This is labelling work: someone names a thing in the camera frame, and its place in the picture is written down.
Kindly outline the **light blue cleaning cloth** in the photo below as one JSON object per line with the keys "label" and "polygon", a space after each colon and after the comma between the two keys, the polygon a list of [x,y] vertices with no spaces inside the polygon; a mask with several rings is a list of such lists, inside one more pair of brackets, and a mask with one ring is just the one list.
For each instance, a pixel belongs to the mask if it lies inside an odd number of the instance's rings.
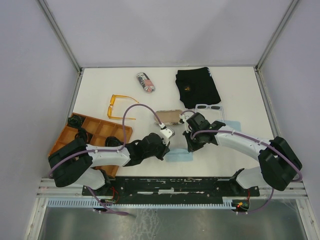
{"label": "light blue cleaning cloth", "polygon": [[192,162],[193,153],[185,148],[174,148],[164,156],[164,159],[169,163]]}

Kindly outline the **map print glasses case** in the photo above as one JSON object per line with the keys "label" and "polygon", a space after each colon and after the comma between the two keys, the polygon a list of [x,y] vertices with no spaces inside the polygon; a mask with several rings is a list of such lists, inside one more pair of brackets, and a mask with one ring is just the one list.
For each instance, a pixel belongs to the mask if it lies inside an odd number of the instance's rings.
{"label": "map print glasses case", "polygon": [[166,126],[178,126],[182,125],[183,122],[180,119],[180,114],[183,111],[181,109],[175,110],[158,110],[156,111],[156,115],[160,119],[160,121]]}

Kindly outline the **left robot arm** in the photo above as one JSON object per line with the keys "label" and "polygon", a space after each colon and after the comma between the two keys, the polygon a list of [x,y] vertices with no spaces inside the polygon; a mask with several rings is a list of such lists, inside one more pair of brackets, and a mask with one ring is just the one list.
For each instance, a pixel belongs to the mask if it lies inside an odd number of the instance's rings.
{"label": "left robot arm", "polygon": [[48,157],[51,167],[49,177],[58,188],[79,184],[95,190],[99,195],[106,195],[111,183],[105,171],[95,167],[132,167],[151,157],[163,160],[170,151],[169,146],[170,140],[156,133],[125,146],[95,146],[77,138]]}

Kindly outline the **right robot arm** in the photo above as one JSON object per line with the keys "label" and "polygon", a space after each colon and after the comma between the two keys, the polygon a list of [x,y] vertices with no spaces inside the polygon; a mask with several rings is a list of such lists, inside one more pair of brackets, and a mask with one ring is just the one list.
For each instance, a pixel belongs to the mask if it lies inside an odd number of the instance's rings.
{"label": "right robot arm", "polygon": [[280,136],[274,139],[250,136],[223,121],[210,123],[199,112],[191,116],[181,113],[179,118],[185,127],[183,135],[189,152],[214,144],[238,151],[258,162],[257,167],[241,168],[231,177],[229,189],[236,196],[262,185],[284,191],[291,182],[299,182],[303,178],[302,163],[289,143]]}

